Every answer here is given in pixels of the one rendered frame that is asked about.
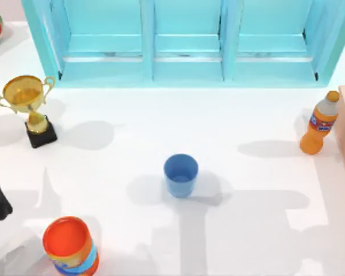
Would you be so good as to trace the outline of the orange can with blue label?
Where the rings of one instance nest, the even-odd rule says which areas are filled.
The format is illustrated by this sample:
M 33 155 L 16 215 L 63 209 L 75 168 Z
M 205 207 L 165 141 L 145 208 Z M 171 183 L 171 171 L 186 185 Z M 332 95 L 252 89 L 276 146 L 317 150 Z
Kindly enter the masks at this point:
M 75 216 L 61 217 L 43 234 L 44 251 L 61 276 L 93 276 L 98 251 L 86 223 Z

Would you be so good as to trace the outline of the gold trophy with black base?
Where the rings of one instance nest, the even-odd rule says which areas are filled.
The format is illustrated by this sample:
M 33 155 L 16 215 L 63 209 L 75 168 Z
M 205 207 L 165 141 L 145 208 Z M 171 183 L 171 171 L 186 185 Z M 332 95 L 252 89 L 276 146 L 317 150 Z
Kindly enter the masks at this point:
M 5 84 L 0 94 L 0 106 L 15 113 L 26 113 L 26 132 L 32 148 L 39 148 L 58 139 L 55 129 L 44 114 L 37 110 L 46 104 L 48 93 L 55 86 L 55 78 L 44 80 L 33 75 L 20 75 Z

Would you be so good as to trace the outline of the orange bottle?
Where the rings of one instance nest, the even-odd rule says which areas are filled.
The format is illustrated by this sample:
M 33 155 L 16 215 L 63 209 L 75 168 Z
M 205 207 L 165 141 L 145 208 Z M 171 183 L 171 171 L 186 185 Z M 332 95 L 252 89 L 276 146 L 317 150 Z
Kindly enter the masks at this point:
M 301 150 L 308 155 L 321 151 L 324 138 L 330 133 L 339 113 L 340 94 L 331 90 L 314 108 L 309 119 L 308 129 L 300 140 Z

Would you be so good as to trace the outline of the light blue rack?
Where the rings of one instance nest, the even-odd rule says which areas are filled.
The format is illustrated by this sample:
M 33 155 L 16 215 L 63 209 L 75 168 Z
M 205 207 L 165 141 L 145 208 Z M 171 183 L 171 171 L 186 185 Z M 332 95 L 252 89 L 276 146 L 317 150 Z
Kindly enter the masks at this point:
M 324 87 L 345 0 L 21 0 L 62 87 Z

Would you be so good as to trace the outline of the blue cup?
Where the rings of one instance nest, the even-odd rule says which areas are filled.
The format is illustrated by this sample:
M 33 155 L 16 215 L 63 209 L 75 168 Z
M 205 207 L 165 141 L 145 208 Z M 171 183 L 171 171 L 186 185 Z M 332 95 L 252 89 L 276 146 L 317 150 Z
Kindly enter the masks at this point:
M 197 161 L 190 155 L 170 156 L 163 166 L 168 192 L 176 198 L 189 197 L 194 190 L 198 169 Z

